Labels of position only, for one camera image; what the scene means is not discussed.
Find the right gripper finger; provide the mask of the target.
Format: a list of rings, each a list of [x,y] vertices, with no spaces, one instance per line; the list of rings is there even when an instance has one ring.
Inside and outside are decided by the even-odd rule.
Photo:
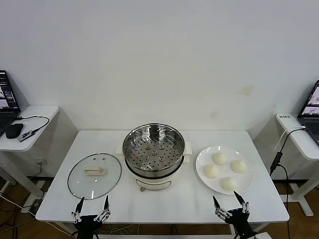
[[[242,196],[240,196],[236,191],[233,191],[234,195],[236,197],[236,199],[238,200],[238,202],[240,203],[240,205],[242,206],[242,211],[243,213],[249,214],[250,210],[249,210],[249,202],[246,202]]]
[[[217,199],[215,196],[212,196],[212,199],[214,201],[214,207],[215,207],[215,214],[217,217],[219,217],[221,220],[225,221],[226,219],[230,218],[230,214],[220,207]]]

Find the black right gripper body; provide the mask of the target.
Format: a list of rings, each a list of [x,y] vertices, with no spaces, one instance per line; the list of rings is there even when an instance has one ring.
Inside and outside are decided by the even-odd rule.
[[[248,223],[250,213],[243,209],[233,209],[227,213],[231,215],[226,217],[225,222],[234,226],[240,239],[253,238],[256,235]]]

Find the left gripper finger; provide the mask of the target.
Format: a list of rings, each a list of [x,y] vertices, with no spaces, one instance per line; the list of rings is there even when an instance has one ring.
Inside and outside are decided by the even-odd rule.
[[[81,198],[81,200],[77,204],[75,210],[71,212],[71,215],[74,218],[74,223],[75,224],[81,222],[80,213],[82,211],[83,203],[84,203],[84,197]]]
[[[104,202],[104,206],[103,206],[103,210],[101,211],[101,213],[99,213],[95,218],[94,221],[97,222],[105,222],[109,216],[111,215],[111,211],[109,208],[109,196],[106,196],[105,202]]]

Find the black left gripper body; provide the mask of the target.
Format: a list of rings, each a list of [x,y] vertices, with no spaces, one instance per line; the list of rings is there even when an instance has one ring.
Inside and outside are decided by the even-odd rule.
[[[77,239],[92,239],[96,236],[96,230],[99,229],[103,223],[99,220],[94,220],[97,215],[81,216],[75,221],[75,228],[77,229]]]

